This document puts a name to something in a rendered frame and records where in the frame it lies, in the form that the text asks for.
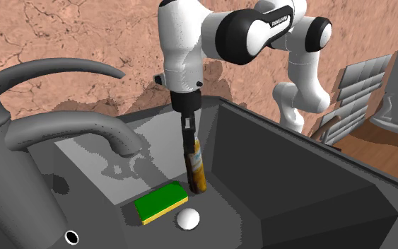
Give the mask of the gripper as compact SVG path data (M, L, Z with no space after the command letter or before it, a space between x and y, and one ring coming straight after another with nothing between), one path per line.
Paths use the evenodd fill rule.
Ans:
M188 117L189 136L195 138L196 120L194 111L201 108L201 91L199 89L190 93L176 93L171 91L170 98L173 110L182 112L182 137L185 138L187 136L187 115L183 112L191 112Z

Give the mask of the brown bottle with pale label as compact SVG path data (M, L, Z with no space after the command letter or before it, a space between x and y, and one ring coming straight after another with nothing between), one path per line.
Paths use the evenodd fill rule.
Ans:
M187 179L190 190L194 194L201 194L206 191L206 178L204 175L204 164L201 154L199 139L194 138L194 152L184 154L187 171Z

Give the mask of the green and yellow sponge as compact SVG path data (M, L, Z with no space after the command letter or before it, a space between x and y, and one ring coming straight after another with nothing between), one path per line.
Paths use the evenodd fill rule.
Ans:
M178 181L171 182L134 200L134 206L143 225L167 214L189 199Z

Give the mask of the white ball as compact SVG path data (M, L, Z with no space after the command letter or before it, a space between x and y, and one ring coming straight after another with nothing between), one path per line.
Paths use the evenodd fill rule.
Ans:
M186 208L177 215L178 226L186 231L192 230L200 222L199 212L192 208Z

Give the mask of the grey sink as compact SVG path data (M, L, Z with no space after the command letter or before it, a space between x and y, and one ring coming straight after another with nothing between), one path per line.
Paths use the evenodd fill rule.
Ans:
M142 224L134 201L187 185L180 114L170 106L116 117L142 148L113 152L84 134L30 152L79 241L51 249L398 249L398 179L234 103L197 113L207 190L190 194L190 231L172 210Z

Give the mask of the grey faucet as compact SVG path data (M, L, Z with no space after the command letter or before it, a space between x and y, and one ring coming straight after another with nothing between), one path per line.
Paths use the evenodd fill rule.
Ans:
M30 79L69 71L124 73L88 59L37 59L0 71L0 95ZM57 111L11 120L0 101L0 229L17 249L48 249L66 232L66 217L27 148L56 137L97 134L126 157L141 149L139 136L121 120L89 111Z

